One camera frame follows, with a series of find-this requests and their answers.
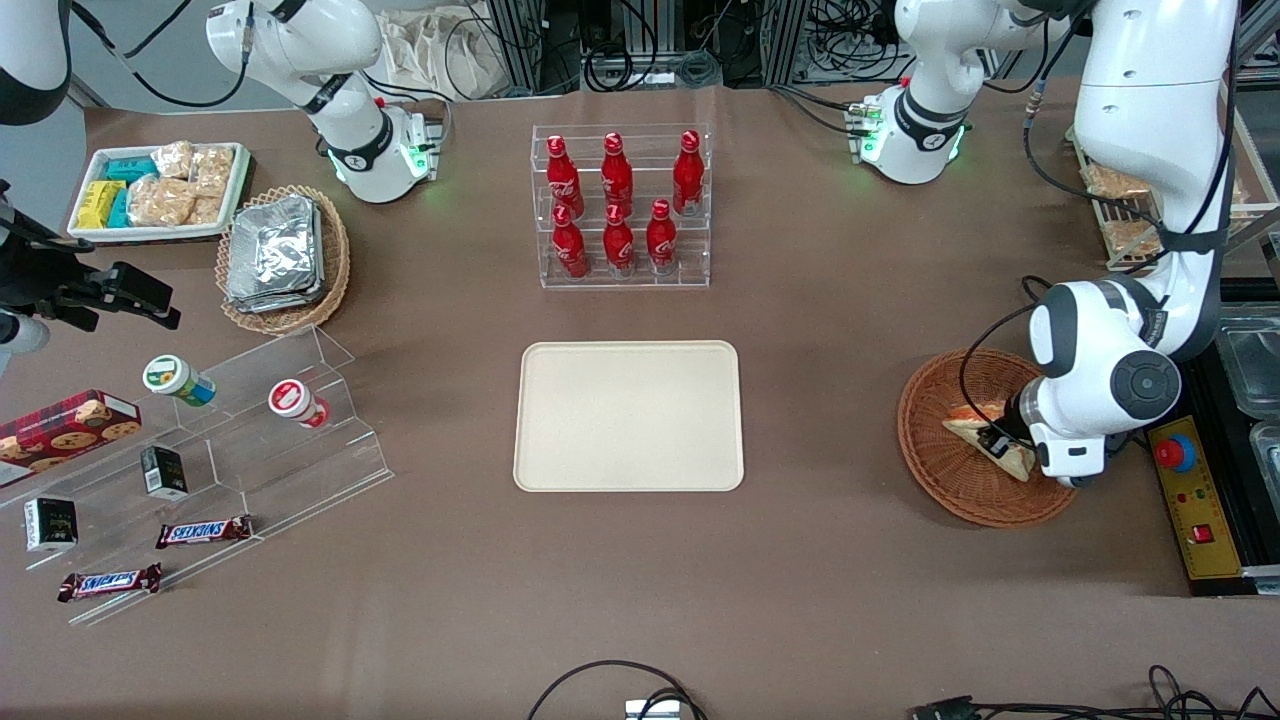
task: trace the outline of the red bottle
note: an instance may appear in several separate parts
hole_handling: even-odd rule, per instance
[[[556,245],[556,256],[564,273],[570,278],[579,279],[591,272],[591,260],[586,256],[586,246],[582,243],[582,231],[573,224],[568,208],[557,205],[552,210],[556,220],[556,232],[552,233],[552,242]]]
[[[672,173],[676,181],[676,191],[672,193],[672,205],[677,215],[696,215],[703,209],[703,154],[698,147],[701,138],[696,131],[685,131],[680,136],[680,158],[676,159],[676,169]]]
[[[609,274],[614,278],[630,278],[635,272],[631,261],[631,228],[622,208],[609,205],[604,209],[604,255],[609,259]]]
[[[582,202],[582,183],[577,179],[577,168],[564,151],[564,138],[553,135],[547,138],[547,184],[552,187],[556,205],[568,208],[573,219],[581,218],[586,204]]]
[[[655,275],[669,275],[676,270],[676,223],[671,219],[671,204],[658,199],[653,201],[653,217],[645,228],[645,242],[649,246],[649,260],[653,261]]]
[[[604,183],[604,204],[617,205],[622,217],[631,217],[631,163],[622,154],[622,136],[611,132],[604,136],[604,164],[600,165],[600,181]]]

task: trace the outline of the brown table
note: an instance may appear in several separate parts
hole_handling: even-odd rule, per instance
[[[1068,85],[1036,133],[1062,178]],[[1185,597],[1140,451],[1019,532],[952,518],[908,474],[893,411],[910,373],[1021,304],[1019,275],[1101,273],[1089,208],[1023,160],[1021,100],[983,94],[973,117],[941,179],[901,187],[762,91],[462,105],[442,179],[369,206],[315,156],[301,113],[87,113],[90,147],[234,140],[259,160],[255,190],[308,183],[333,197],[353,273],[325,328],[357,356],[357,407],[398,477],[90,629],[65,625],[55,588],[19,569],[22,548],[0,548],[3,715],[522,717],[556,675],[602,657],[677,674],[724,720],[899,717],[960,693],[1144,703],[1151,662],[1229,702],[1254,683],[1275,689],[1280,603]],[[695,119],[716,133],[710,288],[543,291],[531,126]],[[84,387],[141,395],[154,355],[212,365],[265,340],[221,316],[211,245],[96,258],[113,259],[172,283],[182,328],[56,328],[46,351],[12,364],[3,415]],[[1260,258],[1233,266],[1266,272]],[[740,488],[517,489],[521,352],[613,338],[737,347]],[[993,345],[1025,352],[1025,332]],[[598,671],[545,712],[618,717],[622,700],[655,688]]]

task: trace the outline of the small black box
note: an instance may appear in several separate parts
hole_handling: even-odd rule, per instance
[[[142,477],[147,482],[147,495],[163,500],[187,497],[187,477],[182,471],[182,456],[164,447],[151,446],[142,451]]]
[[[76,547],[76,503],[60,497],[33,497],[23,506],[27,518],[27,550]]]

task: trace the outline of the red emergency stop button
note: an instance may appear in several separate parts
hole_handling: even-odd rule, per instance
[[[1196,446],[1187,436],[1169,436],[1157,442],[1151,451],[1156,456],[1157,465],[1175,473],[1185,473],[1196,466]]]

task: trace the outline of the bottle cap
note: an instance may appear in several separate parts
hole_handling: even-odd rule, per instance
[[[142,384],[160,395],[177,392],[189,378],[191,365],[177,355],[161,355],[142,370]]]
[[[268,405],[282,418],[297,418],[311,405],[311,389],[301,382],[289,378],[275,383],[266,396]]]

